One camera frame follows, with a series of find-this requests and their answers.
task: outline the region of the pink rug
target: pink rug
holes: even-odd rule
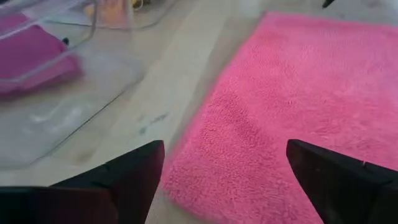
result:
[[[398,169],[397,56],[396,28],[268,13],[166,165],[166,195],[217,223],[322,223],[287,140]]]

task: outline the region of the wooden floor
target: wooden floor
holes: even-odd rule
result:
[[[126,91],[47,158],[0,172],[1,185],[50,185],[151,140],[168,152],[215,83],[217,75],[266,10],[398,24],[396,0],[177,0],[156,26],[137,31],[134,48],[146,70]],[[204,223],[159,191],[147,223]]]

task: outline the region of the transparent lid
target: transparent lid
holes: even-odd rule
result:
[[[29,11],[34,16],[29,19],[16,22],[14,26],[2,29],[0,27],[0,40],[5,39],[21,30],[27,29],[33,24],[39,23],[43,18],[55,15],[59,12],[76,6],[84,0],[11,0],[0,5],[0,20],[4,17]]]

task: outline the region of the magenta cloth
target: magenta cloth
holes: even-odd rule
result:
[[[2,18],[0,32],[4,34],[26,21],[23,14]],[[61,40],[39,26],[32,26],[0,40],[0,95],[29,91],[81,75],[77,57],[69,55],[21,82],[11,82],[65,51],[67,46]]]
[[[398,29],[270,12],[224,69],[161,186],[216,223],[322,223],[288,139],[398,169]]]

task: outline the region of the plastic container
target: plastic container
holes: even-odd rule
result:
[[[131,18],[131,28],[139,30],[156,25],[170,11],[177,0],[98,0],[98,27],[125,29],[126,16]],[[89,25],[87,15],[94,13],[93,0],[81,1],[67,12],[53,18],[65,24]]]
[[[142,79],[131,51],[132,6],[124,1],[117,17],[104,19],[102,3],[0,5],[0,168],[44,157]]]

